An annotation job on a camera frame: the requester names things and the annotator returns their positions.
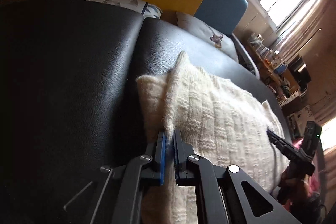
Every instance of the curtain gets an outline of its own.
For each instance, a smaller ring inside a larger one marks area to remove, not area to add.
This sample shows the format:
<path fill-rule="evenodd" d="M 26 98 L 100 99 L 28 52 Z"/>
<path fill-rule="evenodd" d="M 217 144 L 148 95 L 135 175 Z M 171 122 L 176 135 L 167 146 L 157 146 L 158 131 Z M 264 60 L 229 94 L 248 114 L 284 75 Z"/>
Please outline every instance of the curtain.
<path fill-rule="evenodd" d="M 336 117 L 336 93 L 327 94 L 318 102 L 311 104 L 315 121 L 323 125 Z"/>
<path fill-rule="evenodd" d="M 273 44 L 283 59 L 289 62 L 313 35 L 331 0 L 308 0 L 286 24 L 286 30 Z"/>
<path fill-rule="evenodd" d="M 324 160 L 327 177 L 327 194 L 324 204 L 329 212 L 336 201 L 336 146 L 325 151 Z"/>

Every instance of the white pillow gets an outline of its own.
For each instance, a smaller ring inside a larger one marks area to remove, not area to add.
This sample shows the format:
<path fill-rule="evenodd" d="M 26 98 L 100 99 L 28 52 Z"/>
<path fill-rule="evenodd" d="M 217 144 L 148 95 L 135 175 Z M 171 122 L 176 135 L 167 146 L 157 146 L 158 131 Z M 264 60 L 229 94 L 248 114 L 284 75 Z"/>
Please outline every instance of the white pillow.
<path fill-rule="evenodd" d="M 143 0 L 88 0 L 124 7 L 142 14 L 144 17 L 160 18 L 161 9 Z"/>
<path fill-rule="evenodd" d="M 202 20 L 199 20 L 198 18 L 191 15 L 182 12 L 176 12 L 176 16 L 178 27 L 215 46 L 233 60 L 238 62 L 235 44 L 229 37 L 210 27 Z"/>

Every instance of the silver screw head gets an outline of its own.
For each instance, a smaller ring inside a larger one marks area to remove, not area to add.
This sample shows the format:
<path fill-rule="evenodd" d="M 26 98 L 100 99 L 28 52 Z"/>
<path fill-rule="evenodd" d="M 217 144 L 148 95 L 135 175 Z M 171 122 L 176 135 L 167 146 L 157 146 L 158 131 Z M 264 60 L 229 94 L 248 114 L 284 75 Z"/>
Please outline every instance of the silver screw head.
<path fill-rule="evenodd" d="M 232 173 L 237 173 L 239 172 L 239 166 L 232 164 L 229 166 L 229 171 Z"/>
<path fill-rule="evenodd" d="M 152 159 L 152 156 L 150 156 L 150 155 L 142 155 L 142 156 L 140 156 L 140 159 L 142 159 L 144 161 L 150 161 Z"/>
<path fill-rule="evenodd" d="M 200 160 L 200 157 L 198 155 L 190 155 L 189 160 L 191 161 L 198 161 Z"/>
<path fill-rule="evenodd" d="M 109 171 L 111 171 L 111 167 L 108 165 L 103 165 L 102 167 L 100 167 L 100 171 L 102 173 L 108 173 Z"/>

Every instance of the wooden furniture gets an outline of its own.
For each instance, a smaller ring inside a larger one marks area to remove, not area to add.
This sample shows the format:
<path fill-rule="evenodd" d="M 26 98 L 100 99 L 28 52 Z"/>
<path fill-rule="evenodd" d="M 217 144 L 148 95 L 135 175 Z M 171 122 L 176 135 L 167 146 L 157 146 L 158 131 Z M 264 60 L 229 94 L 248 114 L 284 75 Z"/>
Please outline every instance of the wooden furniture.
<path fill-rule="evenodd" d="M 279 105 L 283 106 L 290 100 L 293 100 L 293 98 L 299 96 L 299 85 L 288 69 L 286 69 L 281 75 L 276 74 L 273 68 L 259 55 L 259 53 L 256 52 L 255 48 L 253 48 L 250 43 L 245 42 L 244 46 L 257 65 L 260 80 L 277 92 L 275 96 L 277 97 Z M 290 98 L 279 95 L 282 90 L 281 86 L 284 84 L 284 79 L 289 83 Z"/>

